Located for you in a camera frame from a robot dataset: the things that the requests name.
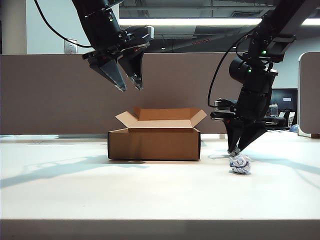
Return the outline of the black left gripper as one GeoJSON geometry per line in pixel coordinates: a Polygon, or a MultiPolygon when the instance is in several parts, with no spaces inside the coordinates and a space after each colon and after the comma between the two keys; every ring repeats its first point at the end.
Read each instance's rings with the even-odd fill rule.
{"type": "Polygon", "coordinates": [[[150,45],[149,29],[85,30],[94,51],[82,55],[84,60],[106,60],[98,64],[102,74],[120,91],[127,90],[118,62],[138,90],[143,89],[142,59],[150,45]]]}

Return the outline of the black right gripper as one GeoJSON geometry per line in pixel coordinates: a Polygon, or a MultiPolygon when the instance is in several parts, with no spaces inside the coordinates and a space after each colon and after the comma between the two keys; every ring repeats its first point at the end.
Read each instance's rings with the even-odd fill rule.
{"type": "Polygon", "coordinates": [[[224,121],[228,137],[228,152],[241,152],[249,144],[267,132],[263,120],[269,109],[272,87],[253,91],[242,87],[238,100],[224,101],[230,113],[224,121]]]}

